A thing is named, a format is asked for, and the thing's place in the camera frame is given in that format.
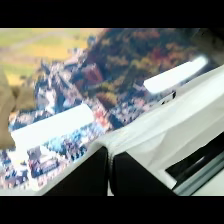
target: fluorescent light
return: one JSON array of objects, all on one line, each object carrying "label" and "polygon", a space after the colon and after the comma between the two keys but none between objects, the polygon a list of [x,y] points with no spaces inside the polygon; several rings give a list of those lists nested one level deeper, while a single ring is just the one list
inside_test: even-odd
[{"label": "fluorescent light", "polygon": [[38,121],[11,133],[16,143],[16,151],[8,152],[15,160],[27,159],[27,150],[39,146],[46,141],[70,134],[94,121],[94,115],[86,104]]},{"label": "fluorescent light", "polygon": [[207,63],[208,60],[200,56],[191,62],[186,62],[160,75],[145,80],[144,86],[151,93],[162,92],[190,78]]}]

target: brown object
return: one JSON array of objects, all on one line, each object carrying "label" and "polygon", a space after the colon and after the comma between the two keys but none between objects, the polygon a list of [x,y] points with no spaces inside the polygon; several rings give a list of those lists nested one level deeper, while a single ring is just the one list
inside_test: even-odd
[{"label": "brown object", "polygon": [[35,108],[33,90],[27,87],[10,87],[0,68],[0,150],[15,147],[8,131],[9,116],[12,111]]}]

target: brown cloth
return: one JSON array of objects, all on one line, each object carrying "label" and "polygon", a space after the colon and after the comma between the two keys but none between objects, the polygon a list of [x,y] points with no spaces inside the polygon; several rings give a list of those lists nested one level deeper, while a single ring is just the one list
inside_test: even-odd
[{"label": "brown cloth", "polygon": [[33,89],[28,87],[10,87],[0,68],[0,150],[15,147],[8,131],[9,115],[12,111],[35,108]]}]

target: white cloth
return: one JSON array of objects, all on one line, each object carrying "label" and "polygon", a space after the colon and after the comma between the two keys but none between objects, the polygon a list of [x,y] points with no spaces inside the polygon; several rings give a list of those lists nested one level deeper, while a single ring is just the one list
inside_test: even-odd
[{"label": "white cloth", "polygon": [[186,84],[168,104],[98,138],[110,156],[128,152],[168,187],[164,170],[224,131],[224,66]]}]

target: yellow field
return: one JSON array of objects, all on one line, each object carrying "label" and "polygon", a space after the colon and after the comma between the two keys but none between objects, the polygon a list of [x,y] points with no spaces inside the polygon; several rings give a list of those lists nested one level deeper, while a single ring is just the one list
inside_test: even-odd
[{"label": "yellow field", "polygon": [[65,60],[69,48],[86,48],[87,38],[102,28],[15,28],[0,29],[0,65],[10,84],[20,85],[21,76],[31,76],[40,60]]}]

